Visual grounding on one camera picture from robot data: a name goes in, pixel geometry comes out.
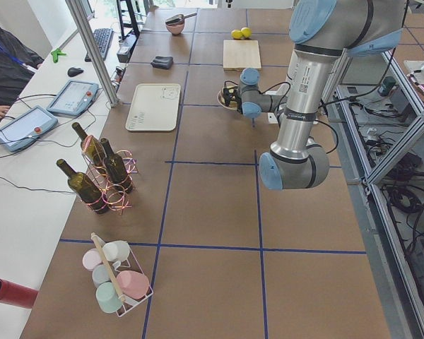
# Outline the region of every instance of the cup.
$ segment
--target cup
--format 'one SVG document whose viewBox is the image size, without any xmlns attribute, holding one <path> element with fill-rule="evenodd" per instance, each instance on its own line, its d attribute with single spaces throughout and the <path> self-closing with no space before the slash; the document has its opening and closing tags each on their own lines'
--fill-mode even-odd
<svg viewBox="0 0 424 339">
<path fill-rule="evenodd" d="M 100 309 L 105 313 L 114 313 L 122 307 L 122 301 L 119 300 L 116 291 L 111 282 L 104 282 L 96 290 L 96 300 Z"/>
<path fill-rule="evenodd" d="M 0 302 L 31 309 L 35 303 L 37 290 L 0 279 Z"/>
<path fill-rule="evenodd" d="M 97 265 L 102 263 L 99 252 L 97 249 L 90 249 L 83 255 L 82 264 L 87 270 L 94 270 Z"/>
<path fill-rule="evenodd" d="M 98 288 L 101 284 L 110 281 L 110 276 L 108 275 L 107 269 L 103 264 L 97 265 L 93 270 L 93 284 Z"/>
<path fill-rule="evenodd" d="M 116 277 L 122 292 L 130 298 L 141 299 L 149 290 L 149 279 L 143 273 L 123 270 Z"/>
<path fill-rule="evenodd" d="M 185 22 L 180 23 L 179 25 L 165 25 L 168 32 L 173 35 L 179 35 L 184 30 Z"/>
<path fill-rule="evenodd" d="M 117 240 L 115 242 L 108 242 L 103 247 L 105 258 L 108 261 L 126 261 L 130 254 L 130 247 L 127 242 Z"/>
</svg>

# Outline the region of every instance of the red cylinder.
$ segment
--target red cylinder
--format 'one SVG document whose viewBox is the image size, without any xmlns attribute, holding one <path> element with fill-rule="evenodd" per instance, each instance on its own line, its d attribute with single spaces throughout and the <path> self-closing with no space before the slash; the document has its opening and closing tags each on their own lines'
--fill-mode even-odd
<svg viewBox="0 0 424 339">
<path fill-rule="evenodd" d="M 0 302 L 31 309 L 35 303 L 37 290 L 0 279 Z"/>
</svg>

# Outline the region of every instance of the bottle neck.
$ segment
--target bottle neck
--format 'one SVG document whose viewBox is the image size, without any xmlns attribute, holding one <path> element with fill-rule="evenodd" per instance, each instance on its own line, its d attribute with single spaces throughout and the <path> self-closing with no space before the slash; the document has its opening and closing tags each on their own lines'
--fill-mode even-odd
<svg viewBox="0 0 424 339">
<path fill-rule="evenodd" d="M 68 163 L 64 159 L 58 159 L 57 160 L 57 166 L 59 168 L 61 168 L 61 170 L 64 172 L 65 175 L 67 175 L 69 177 L 69 179 L 77 174 L 77 172 L 74 171 L 72 169 L 72 167 L 69 166 Z"/>
<path fill-rule="evenodd" d="M 114 152 L 113 152 L 112 146 L 110 146 L 110 142 L 108 141 L 108 139 L 107 139 L 107 138 L 102 138 L 102 139 L 100 139 L 100 143 L 101 143 L 101 145 L 103 146 L 104 151 L 105 151 L 105 154 L 106 154 L 108 157 L 111 157 L 112 155 L 114 155 Z"/>
<path fill-rule="evenodd" d="M 82 128 L 82 126 L 80 126 L 80 124 L 78 122 L 74 122 L 72 124 L 72 128 L 78 134 L 80 139 L 82 139 L 82 141 L 85 140 L 86 137 L 88 136 L 88 134 L 86 134 L 85 130 Z"/>
</svg>

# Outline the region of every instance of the white tray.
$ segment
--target white tray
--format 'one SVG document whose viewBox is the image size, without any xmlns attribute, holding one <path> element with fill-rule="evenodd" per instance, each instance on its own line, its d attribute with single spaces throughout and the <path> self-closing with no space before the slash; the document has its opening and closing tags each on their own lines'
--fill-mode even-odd
<svg viewBox="0 0 424 339">
<path fill-rule="evenodd" d="M 181 86 L 141 83 L 136 86 L 127 116 L 127 131 L 172 131 L 176 128 Z"/>
</svg>

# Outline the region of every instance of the yellow fruit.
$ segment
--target yellow fruit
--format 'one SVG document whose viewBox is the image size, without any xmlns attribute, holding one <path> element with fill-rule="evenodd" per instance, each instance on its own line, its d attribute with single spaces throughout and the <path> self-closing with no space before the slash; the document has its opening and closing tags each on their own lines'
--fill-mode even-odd
<svg viewBox="0 0 424 339">
<path fill-rule="evenodd" d="M 252 30 L 250 30 L 248 27 L 243 27 L 240 32 L 242 32 L 244 37 L 251 37 L 252 36 Z"/>
<path fill-rule="evenodd" d="M 231 36 L 234 38 L 234 39 L 242 39 L 242 37 L 243 37 L 243 34 L 242 34 L 242 32 L 240 32 L 240 30 L 233 30 L 232 32 L 231 32 Z"/>
</svg>

